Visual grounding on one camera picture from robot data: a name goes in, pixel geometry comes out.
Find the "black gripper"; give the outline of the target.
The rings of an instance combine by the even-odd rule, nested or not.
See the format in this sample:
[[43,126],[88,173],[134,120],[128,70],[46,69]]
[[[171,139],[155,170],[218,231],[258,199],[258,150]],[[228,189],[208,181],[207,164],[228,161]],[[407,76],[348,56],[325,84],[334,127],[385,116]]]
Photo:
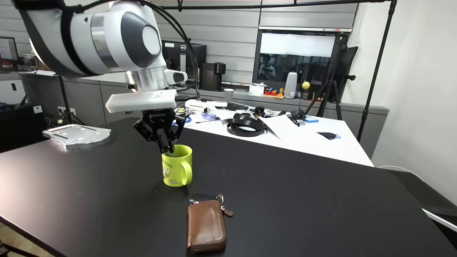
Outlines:
[[170,153],[171,144],[183,131],[183,117],[173,109],[144,110],[133,127],[145,139],[157,140],[161,153]]

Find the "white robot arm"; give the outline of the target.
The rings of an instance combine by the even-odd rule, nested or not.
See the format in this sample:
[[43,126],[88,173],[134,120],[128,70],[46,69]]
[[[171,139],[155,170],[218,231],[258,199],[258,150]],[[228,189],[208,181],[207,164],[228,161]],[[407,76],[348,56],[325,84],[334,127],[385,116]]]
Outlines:
[[170,70],[153,7],[141,0],[110,0],[111,7],[93,12],[64,0],[11,0],[40,60],[67,77],[130,73],[134,89],[108,97],[110,113],[138,112],[134,129],[163,153],[171,153],[181,130],[175,86],[187,74]]

